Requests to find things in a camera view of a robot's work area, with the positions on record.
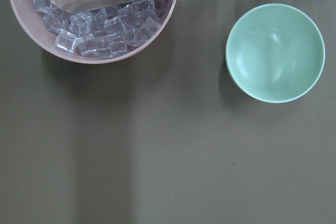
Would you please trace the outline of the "pink bowl with ice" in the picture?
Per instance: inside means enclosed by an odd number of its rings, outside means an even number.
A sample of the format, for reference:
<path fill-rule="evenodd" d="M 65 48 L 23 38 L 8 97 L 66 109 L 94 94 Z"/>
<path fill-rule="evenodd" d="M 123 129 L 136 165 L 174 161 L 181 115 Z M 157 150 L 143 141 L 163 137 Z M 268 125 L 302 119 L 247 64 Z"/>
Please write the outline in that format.
<path fill-rule="evenodd" d="M 169 22 L 169 19 L 171 18 L 171 15 L 174 11 L 176 1 L 177 0 L 166 0 L 165 12 L 161 17 L 162 25 L 160 29 L 146 43 L 138 48 L 131 47 L 131 51 L 129 53 L 111 59 L 99 59 L 96 54 L 90 54 L 86 57 L 82 57 L 77 52 L 69 54 L 67 52 L 58 50 L 55 47 L 56 35 L 46 30 L 45 25 L 42 21 L 42 17 L 34 11 L 31 0 L 10 0 L 10 3 L 16 19 L 18 20 L 22 29 L 42 49 L 59 58 L 72 62 L 86 64 L 103 64 L 130 58 L 138 54 L 146 47 L 148 47 L 152 42 L 154 42 Z"/>

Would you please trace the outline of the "mint green bowl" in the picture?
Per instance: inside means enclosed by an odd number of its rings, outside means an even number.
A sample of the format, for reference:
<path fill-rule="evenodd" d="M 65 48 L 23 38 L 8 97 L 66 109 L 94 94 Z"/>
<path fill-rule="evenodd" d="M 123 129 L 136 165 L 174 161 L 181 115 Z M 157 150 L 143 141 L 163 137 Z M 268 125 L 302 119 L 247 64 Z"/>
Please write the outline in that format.
<path fill-rule="evenodd" d="M 318 82 L 325 45 L 315 22 L 286 4 L 264 4 L 242 15 L 226 42 L 226 68 L 235 85 L 267 103 L 301 98 Z"/>

